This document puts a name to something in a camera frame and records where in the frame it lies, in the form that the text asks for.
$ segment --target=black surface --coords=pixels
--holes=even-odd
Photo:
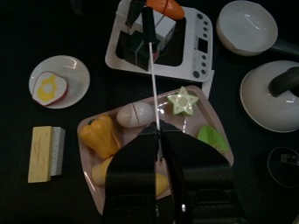
[[[185,0],[216,24],[228,1]],[[275,17],[279,37],[299,44],[298,3],[291,0],[259,1]],[[152,96],[149,77],[112,70],[105,51],[119,1],[83,0],[76,16],[67,0],[0,0],[0,223],[100,223],[80,166],[77,126],[80,121],[129,102]],[[219,115],[235,155],[235,187],[249,223],[291,224],[298,215],[298,189],[283,189],[263,181],[255,172],[256,154],[270,148],[299,147],[298,134],[274,133],[249,120],[239,103],[239,85],[247,72],[272,60],[294,60],[272,52],[255,57],[231,53],[213,32],[215,78],[209,102]],[[91,85],[84,98],[69,108],[47,109],[33,102],[28,80],[36,65],[55,55],[83,61]],[[189,83],[157,80],[157,94]],[[33,126],[65,129],[61,176],[51,182],[28,184]],[[172,223],[169,199],[159,201],[160,223]]]

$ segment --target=yellow butter block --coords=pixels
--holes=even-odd
[[[52,168],[52,127],[51,126],[33,127],[28,183],[49,181],[51,168]]]

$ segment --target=pot handle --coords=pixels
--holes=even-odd
[[[274,97],[278,97],[284,91],[295,87],[299,87],[299,66],[291,67],[271,80],[268,91]]]

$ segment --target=toy star fruit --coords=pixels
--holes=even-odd
[[[168,95],[167,99],[172,103],[172,113],[175,115],[183,113],[192,116],[192,104],[199,100],[199,97],[188,94],[184,87],[180,88],[179,94]]]

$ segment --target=plastic tray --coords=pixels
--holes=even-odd
[[[193,105],[193,116],[184,116],[184,115],[173,115],[172,114],[172,104],[167,100],[167,95],[177,94],[180,89],[176,89],[171,92],[167,92],[164,94],[157,95],[157,107],[159,107],[159,117],[161,120],[164,120],[167,123],[171,123],[176,128],[179,128],[184,133],[188,135],[196,137],[197,133],[200,131],[200,128],[203,125],[209,125],[212,128],[217,130],[217,132],[225,136],[224,129],[221,127],[220,119],[212,109],[212,106],[200,90],[196,86],[188,86],[185,87],[188,90],[188,93],[191,95],[196,95],[200,99],[197,100],[196,104]],[[155,107],[155,99],[153,97],[143,99],[143,102],[148,102],[152,107]],[[123,145],[125,145],[137,135],[137,133],[141,131],[144,127],[133,128],[133,129],[125,129],[117,124],[116,116],[117,111],[121,109],[116,108],[109,110],[105,113],[93,115],[92,117],[85,118],[80,123],[77,127],[77,131],[80,128],[88,124],[91,119],[95,119],[99,117],[99,115],[107,114],[112,117],[112,120],[116,125],[117,133],[120,135],[120,140],[123,141]],[[105,188],[103,186],[95,185],[92,181],[91,176],[91,170],[93,165],[103,162],[103,160],[96,155],[95,151],[88,148],[88,146],[80,141],[79,138],[79,154],[80,154],[80,161],[81,161],[81,168],[83,173],[87,179],[88,183],[88,189],[91,191],[92,198],[95,200],[95,204],[97,207],[97,211],[100,214],[103,214],[103,208],[104,208],[104,202],[105,202]],[[223,154],[223,156],[227,158],[229,164],[233,164],[233,155],[231,150]],[[167,169],[165,169],[165,163],[156,162],[156,171],[164,174],[167,177]],[[165,196],[171,195],[171,189],[168,189],[157,198],[157,200]]]

